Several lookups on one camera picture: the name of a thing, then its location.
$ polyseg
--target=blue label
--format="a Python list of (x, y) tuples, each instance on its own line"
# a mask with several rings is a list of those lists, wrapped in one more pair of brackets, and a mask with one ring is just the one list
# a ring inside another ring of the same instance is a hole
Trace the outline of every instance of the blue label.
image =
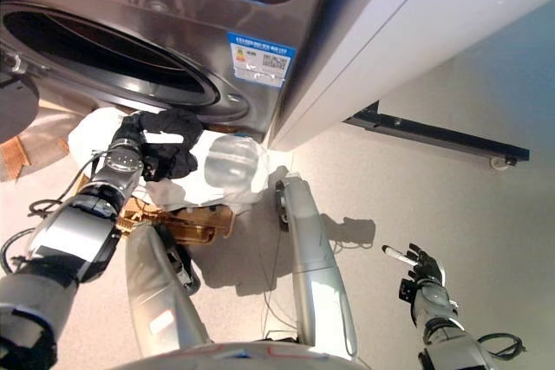
[(291, 59), (293, 58), (293, 56), (295, 56), (295, 49), (292, 47), (280, 45), (279, 43), (264, 41), (262, 39), (253, 38), (251, 36), (233, 34), (232, 32), (228, 32), (227, 40), (229, 41), (229, 43), (236, 43), (237, 45), (243, 45), (244, 47), (258, 49), (260, 51), (271, 52), (272, 54), (289, 56)]

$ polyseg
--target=energy label sticker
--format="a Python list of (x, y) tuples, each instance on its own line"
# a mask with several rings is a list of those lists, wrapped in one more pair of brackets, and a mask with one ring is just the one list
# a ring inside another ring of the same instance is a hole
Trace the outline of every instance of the energy label sticker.
[(284, 83), (295, 49), (239, 34), (227, 33), (235, 76), (268, 86)]

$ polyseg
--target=black cable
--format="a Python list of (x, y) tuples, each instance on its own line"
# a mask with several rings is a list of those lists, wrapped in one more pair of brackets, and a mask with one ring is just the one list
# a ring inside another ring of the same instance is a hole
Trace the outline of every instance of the black cable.
[(1, 253), (0, 263), (2, 264), (2, 269), (6, 275), (13, 273), (13, 270), (11, 269), (10, 264), (8, 263), (8, 257), (7, 257), (8, 249), (16, 240), (19, 240), (21, 237), (27, 236), (28, 234), (32, 233), (34, 229), (35, 228), (33, 227), (32, 229), (19, 231), (18, 233), (10, 237), (8, 240), (6, 240), (2, 245), (2, 249), (0, 249), (0, 253)]
[[(75, 182), (77, 182), (77, 179), (79, 179), (79, 177), (81, 176), (83, 171), (85, 171), (88, 164), (93, 162), (95, 159), (100, 158), (100, 156), (102, 156), (106, 153), (108, 153), (108, 151), (102, 151), (102, 152), (99, 152), (99, 153), (95, 153), (93, 155), (93, 157), (91, 159), (89, 159), (87, 161), (87, 163), (85, 165), (83, 165), (82, 168), (73, 177), (73, 179), (71, 180), (71, 182), (69, 183), (67, 188), (62, 192), (62, 194), (60, 194), (60, 197), (58, 197), (57, 199), (48, 199), (48, 198), (47, 199), (39, 199), (38, 201), (35, 201), (34, 203), (31, 203), (29, 205), (29, 214), (27, 215), (27, 217), (38, 216), (40, 218), (46, 218), (49, 214), (51, 214), (53, 211), (50, 211), (50, 208), (52, 208), (54, 205), (62, 204), (63, 198), (66, 195), (68, 195), (68, 192), (71, 191), (71, 188), (73, 187)], [(38, 205), (43, 205), (43, 204), (48, 204), (48, 205), (44, 208), (36, 208)], [(3, 271), (5, 272), (6, 275), (9, 275), (9, 274), (13, 273), (13, 270), (11, 269), (10, 264), (8, 263), (8, 256), (7, 256), (8, 248), (16, 240), (19, 240), (21, 237), (27, 236), (34, 229), (35, 228), (33, 227), (32, 229), (27, 229), (27, 230), (17, 232), (16, 234), (14, 234), (10, 238), (8, 238), (8, 240), (6, 240), (5, 243), (2, 245), (2, 248), (0, 248), (0, 265), (2, 266), (2, 269), (3, 269)]]
[(488, 351), (488, 353), (492, 355), (494, 359), (509, 361), (514, 359), (520, 353), (523, 353), (526, 351), (526, 347), (524, 347), (524, 345), (522, 344), (522, 340), (516, 335), (512, 335), (508, 333), (491, 333), (491, 334), (483, 335), (478, 339), (478, 342), (482, 344), (485, 341), (495, 340), (498, 338), (509, 338), (513, 340), (514, 343), (507, 348), (503, 348), (497, 353), (492, 353), (491, 351)]
[[(54, 205), (59, 205), (62, 203), (63, 198), (68, 195), (68, 192), (71, 191), (71, 188), (73, 187), (73, 185), (75, 185), (75, 182), (77, 182), (77, 179), (79, 179), (79, 177), (81, 176), (81, 174), (83, 173), (83, 171), (85, 171), (85, 169), (87, 168), (88, 164), (90, 164), (91, 162), (93, 162), (95, 159), (100, 158), (100, 156), (104, 155), (108, 153), (108, 151), (102, 151), (102, 152), (98, 152), (95, 153), (91, 159), (89, 159), (85, 165), (83, 165), (81, 167), (81, 169), (79, 171), (77, 171), (77, 174), (73, 177), (73, 179), (71, 180), (71, 182), (69, 183), (68, 187), (62, 192), (62, 194), (60, 194), (60, 197), (56, 198), (56, 199), (40, 199), (38, 201), (35, 201), (34, 203), (32, 203), (29, 206), (29, 214), (27, 215), (27, 217), (33, 217), (33, 216), (38, 216), (40, 218), (46, 218), (49, 214), (51, 214), (53, 211), (49, 211), (50, 208), (52, 208)], [(42, 204), (49, 204), (46, 207), (42, 208), (42, 209), (37, 209), (36, 206), (37, 205), (42, 205)]]

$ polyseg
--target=silver robot leg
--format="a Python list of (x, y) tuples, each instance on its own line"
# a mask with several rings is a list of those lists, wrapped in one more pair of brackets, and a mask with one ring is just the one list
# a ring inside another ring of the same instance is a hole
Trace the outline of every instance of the silver robot leg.
[(293, 241), (299, 342), (354, 360), (357, 342), (349, 300), (309, 185), (288, 174), (277, 183), (276, 193)]

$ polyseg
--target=white tag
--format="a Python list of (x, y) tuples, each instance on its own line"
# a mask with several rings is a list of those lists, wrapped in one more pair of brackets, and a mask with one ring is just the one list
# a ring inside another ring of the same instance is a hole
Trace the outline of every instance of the white tag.
[(183, 143), (183, 136), (177, 133), (152, 133), (143, 130), (148, 143)]

